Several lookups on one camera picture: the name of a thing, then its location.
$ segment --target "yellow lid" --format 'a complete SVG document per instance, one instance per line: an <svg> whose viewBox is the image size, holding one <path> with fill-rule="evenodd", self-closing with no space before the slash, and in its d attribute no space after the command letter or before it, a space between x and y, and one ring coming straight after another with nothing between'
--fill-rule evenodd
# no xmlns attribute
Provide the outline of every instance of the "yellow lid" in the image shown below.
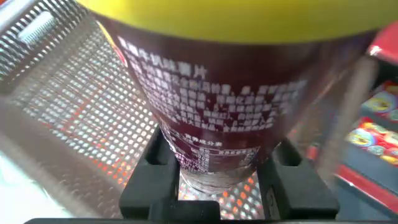
<svg viewBox="0 0 398 224"><path fill-rule="evenodd" d="M117 21L189 39L247 44L331 39L398 19L398 0L78 0Z"/></svg>

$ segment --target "metal mesh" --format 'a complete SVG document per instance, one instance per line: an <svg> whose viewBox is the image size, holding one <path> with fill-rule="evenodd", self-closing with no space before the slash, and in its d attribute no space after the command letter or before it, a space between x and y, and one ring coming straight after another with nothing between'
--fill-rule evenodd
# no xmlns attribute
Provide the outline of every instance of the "metal mesh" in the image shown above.
<svg viewBox="0 0 398 224"><path fill-rule="evenodd" d="M31 71L11 101L126 185L156 126L138 94L88 18Z"/></svg>
<svg viewBox="0 0 398 224"><path fill-rule="evenodd" d="M53 19L37 33L34 45L23 43L21 33L42 12L49 12ZM87 10L74 1L36 1L13 21L0 36L0 93L9 93L28 72L53 50L87 15Z"/></svg>

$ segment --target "red packaging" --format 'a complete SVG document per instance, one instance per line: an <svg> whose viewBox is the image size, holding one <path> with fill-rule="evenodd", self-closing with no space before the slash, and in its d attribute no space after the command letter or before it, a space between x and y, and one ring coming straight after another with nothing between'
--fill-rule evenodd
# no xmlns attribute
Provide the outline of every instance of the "red packaging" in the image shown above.
<svg viewBox="0 0 398 224"><path fill-rule="evenodd" d="M361 118L358 128L348 135L348 141L398 166L398 134L373 123L372 119Z"/></svg>
<svg viewBox="0 0 398 224"><path fill-rule="evenodd" d="M392 81L383 83L362 107L392 123L398 123L398 84Z"/></svg>

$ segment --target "snack canister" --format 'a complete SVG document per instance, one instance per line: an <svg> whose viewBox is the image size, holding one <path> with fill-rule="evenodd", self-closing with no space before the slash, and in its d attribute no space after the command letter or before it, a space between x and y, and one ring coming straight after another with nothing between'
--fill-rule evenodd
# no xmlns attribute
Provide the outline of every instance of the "snack canister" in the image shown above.
<svg viewBox="0 0 398 224"><path fill-rule="evenodd" d="M127 67L185 181L248 178L397 18L396 0L78 0Z"/></svg>

